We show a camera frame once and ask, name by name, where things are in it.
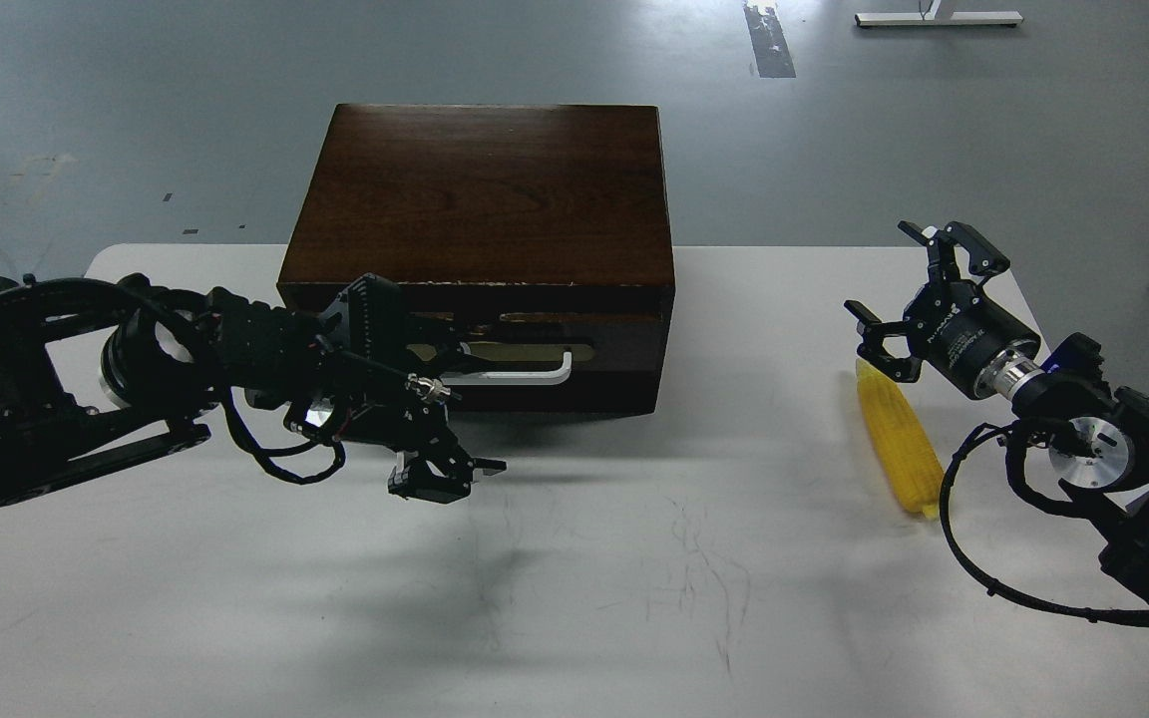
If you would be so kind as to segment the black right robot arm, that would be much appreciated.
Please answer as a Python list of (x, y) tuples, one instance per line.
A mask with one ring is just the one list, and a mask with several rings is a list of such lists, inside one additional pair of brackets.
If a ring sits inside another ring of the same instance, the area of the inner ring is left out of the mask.
[[(857, 300), (859, 362), (895, 383), (916, 383), (931, 365), (971, 400), (1001, 396), (1007, 426), (976, 426), (944, 468), (930, 501), (961, 568), (990, 595), (1041, 612), (1085, 622), (1149, 628), (1149, 397), (1112, 388), (1102, 375), (1102, 347), (1084, 333), (1066, 337), (1044, 362), (1035, 330), (986, 295), (986, 283), (1009, 269), (1007, 255), (971, 224), (899, 223), (927, 254), (927, 278), (899, 321), (882, 321)], [(1013, 494), (1051, 517), (1090, 522), (1105, 545), (1100, 569), (1143, 599), (1141, 610), (1067, 607), (1013, 589), (977, 566), (953, 533), (950, 501), (958, 469), (989, 440), (1004, 448)]]

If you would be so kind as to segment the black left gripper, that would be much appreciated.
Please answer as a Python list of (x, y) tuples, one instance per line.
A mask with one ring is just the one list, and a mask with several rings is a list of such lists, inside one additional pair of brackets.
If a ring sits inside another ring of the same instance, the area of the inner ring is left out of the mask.
[(390, 495), (450, 504), (471, 494), (476, 476), (506, 472), (508, 464), (466, 453), (448, 420), (456, 392), (437, 377), (488, 372), (496, 363), (470, 353), (466, 330), (452, 314), (406, 314), (402, 335), (406, 354), (419, 360), (425, 376), (344, 349), (322, 352), (313, 394), (331, 409), (310, 426), (310, 443), (388, 447), (398, 453)]

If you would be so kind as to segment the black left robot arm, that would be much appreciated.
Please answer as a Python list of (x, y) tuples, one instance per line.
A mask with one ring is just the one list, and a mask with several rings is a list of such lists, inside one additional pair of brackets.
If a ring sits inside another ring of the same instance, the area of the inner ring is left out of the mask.
[(347, 443), (386, 447), (391, 494), (458, 501), (506, 461), (452, 431), (452, 375), (481, 371), (452, 324), (365, 275), (322, 312), (229, 289), (0, 276), (0, 508), (229, 439), (280, 481), (314, 485)]

